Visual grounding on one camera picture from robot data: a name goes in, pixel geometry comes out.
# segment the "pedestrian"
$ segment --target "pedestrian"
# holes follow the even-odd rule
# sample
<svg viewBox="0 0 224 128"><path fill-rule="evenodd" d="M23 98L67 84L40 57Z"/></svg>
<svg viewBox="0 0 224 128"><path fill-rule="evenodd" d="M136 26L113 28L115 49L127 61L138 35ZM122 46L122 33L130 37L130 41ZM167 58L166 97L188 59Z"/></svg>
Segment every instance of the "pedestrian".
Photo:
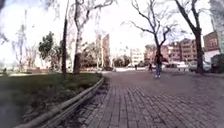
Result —
<svg viewBox="0 0 224 128"><path fill-rule="evenodd" d="M155 56L155 64L156 64L156 78L160 78L160 73L161 73L161 67L162 67L162 59L163 56L160 52L156 53Z"/></svg>
<svg viewBox="0 0 224 128"><path fill-rule="evenodd" d="M149 63L149 69L148 69L148 71L152 71L152 64L151 63Z"/></svg>
<svg viewBox="0 0 224 128"><path fill-rule="evenodd" d="M137 65L135 65L135 70L137 70Z"/></svg>

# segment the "parked car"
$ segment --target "parked car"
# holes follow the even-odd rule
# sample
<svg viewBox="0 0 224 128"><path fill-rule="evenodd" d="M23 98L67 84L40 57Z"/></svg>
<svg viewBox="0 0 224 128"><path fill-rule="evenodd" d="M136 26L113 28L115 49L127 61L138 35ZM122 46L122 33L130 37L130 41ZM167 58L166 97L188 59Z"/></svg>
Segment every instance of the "parked car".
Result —
<svg viewBox="0 0 224 128"><path fill-rule="evenodd" d="M177 64L178 69L186 69L188 68L188 65L185 62L180 62Z"/></svg>
<svg viewBox="0 0 224 128"><path fill-rule="evenodd" d="M188 67L189 67L189 71L190 72L196 71L197 70L197 61L190 62L189 65L188 65ZM209 62L203 61L203 69L206 72L209 72L211 70L211 64Z"/></svg>

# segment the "curb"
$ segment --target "curb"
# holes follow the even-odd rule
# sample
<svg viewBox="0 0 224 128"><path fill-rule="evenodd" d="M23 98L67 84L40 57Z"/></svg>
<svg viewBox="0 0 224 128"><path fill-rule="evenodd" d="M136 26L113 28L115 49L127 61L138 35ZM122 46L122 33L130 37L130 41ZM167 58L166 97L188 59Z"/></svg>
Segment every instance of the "curb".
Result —
<svg viewBox="0 0 224 128"><path fill-rule="evenodd" d="M18 125L14 128L51 128L57 126L60 121L74 112L80 104L92 97L98 88L103 84L103 81L104 77L102 77L94 86L84 90L74 98L54 106L50 111L36 117L30 122Z"/></svg>

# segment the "grass lawn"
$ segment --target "grass lawn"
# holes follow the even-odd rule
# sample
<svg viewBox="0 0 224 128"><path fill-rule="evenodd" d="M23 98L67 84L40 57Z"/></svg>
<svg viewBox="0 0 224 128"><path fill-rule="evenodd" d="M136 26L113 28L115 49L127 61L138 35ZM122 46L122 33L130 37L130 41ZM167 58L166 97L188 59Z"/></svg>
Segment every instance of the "grass lawn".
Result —
<svg viewBox="0 0 224 128"><path fill-rule="evenodd" d="M10 90L14 104L22 108L21 123L25 123L74 97L100 78L101 75L93 73L68 74L66 80L61 74L0 77L0 88L7 86Z"/></svg>

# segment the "street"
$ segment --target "street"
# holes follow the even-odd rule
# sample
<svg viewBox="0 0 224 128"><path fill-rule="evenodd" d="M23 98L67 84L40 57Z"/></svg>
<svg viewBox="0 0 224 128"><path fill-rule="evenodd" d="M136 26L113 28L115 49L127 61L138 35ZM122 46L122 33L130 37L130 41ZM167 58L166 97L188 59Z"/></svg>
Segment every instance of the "street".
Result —
<svg viewBox="0 0 224 128"><path fill-rule="evenodd" d="M224 81L147 71L107 73L107 85L58 127L223 128Z"/></svg>

